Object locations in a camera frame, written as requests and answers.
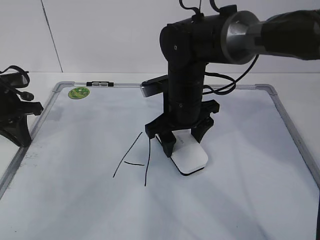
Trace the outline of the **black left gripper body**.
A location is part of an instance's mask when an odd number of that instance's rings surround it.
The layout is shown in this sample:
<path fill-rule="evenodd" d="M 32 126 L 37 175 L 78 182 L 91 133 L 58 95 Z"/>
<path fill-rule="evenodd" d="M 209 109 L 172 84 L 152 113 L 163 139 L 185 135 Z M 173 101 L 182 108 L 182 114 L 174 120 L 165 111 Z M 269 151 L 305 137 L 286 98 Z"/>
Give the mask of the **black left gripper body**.
<path fill-rule="evenodd" d="M 18 147 L 28 147 L 31 135 L 28 128 L 28 115 L 41 115 L 44 110 L 40 102 L 22 101 L 16 93 L 0 88 L 0 135 Z"/>

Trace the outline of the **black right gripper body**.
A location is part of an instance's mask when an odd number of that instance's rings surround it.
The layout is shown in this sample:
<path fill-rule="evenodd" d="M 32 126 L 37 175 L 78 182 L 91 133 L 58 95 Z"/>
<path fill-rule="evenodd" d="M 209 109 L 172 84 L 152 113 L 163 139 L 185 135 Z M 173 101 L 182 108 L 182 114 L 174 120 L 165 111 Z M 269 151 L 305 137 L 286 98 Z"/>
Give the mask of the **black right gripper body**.
<path fill-rule="evenodd" d="M 213 100 L 198 102 L 195 105 L 174 106 L 167 94 L 163 95 L 163 113 L 145 125 L 145 133 L 154 138 L 159 133 L 188 130 L 200 124 L 214 124 L 211 113 L 216 114 L 220 104 Z"/>

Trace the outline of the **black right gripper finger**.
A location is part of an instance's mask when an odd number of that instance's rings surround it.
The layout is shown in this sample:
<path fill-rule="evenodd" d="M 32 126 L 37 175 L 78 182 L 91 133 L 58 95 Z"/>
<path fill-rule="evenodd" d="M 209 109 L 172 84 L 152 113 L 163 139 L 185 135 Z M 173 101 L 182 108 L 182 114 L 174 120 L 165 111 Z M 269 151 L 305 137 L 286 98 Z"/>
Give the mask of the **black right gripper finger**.
<path fill-rule="evenodd" d="M 167 131 L 158 134 L 159 140 L 161 142 L 163 152 L 170 158 L 173 153 L 174 145 L 176 144 L 176 137 L 172 131 Z"/>
<path fill-rule="evenodd" d="M 213 126 L 213 123 L 202 123 L 191 129 L 191 135 L 200 143 L 206 132 Z"/>

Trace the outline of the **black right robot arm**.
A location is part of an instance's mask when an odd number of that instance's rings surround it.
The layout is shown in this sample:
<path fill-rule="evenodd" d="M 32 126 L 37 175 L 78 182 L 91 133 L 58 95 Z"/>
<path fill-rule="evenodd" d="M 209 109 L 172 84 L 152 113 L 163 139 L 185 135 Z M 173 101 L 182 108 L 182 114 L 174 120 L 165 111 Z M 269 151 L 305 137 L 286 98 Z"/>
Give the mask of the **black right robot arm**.
<path fill-rule="evenodd" d="M 140 86 L 145 97 L 163 95 L 163 113 L 146 124 L 145 132 L 150 139 L 159 137 L 170 157 L 174 131 L 190 130 L 200 142 L 214 124 L 211 114 L 220 109 L 215 100 L 202 100 L 207 64 L 243 65 L 259 55 L 318 60 L 320 12 L 297 10 L 260 21 L 252 12 L 228 5 L 217 15 L 197 12 L 166 25 L 159 42 L 168 73 Z"/>

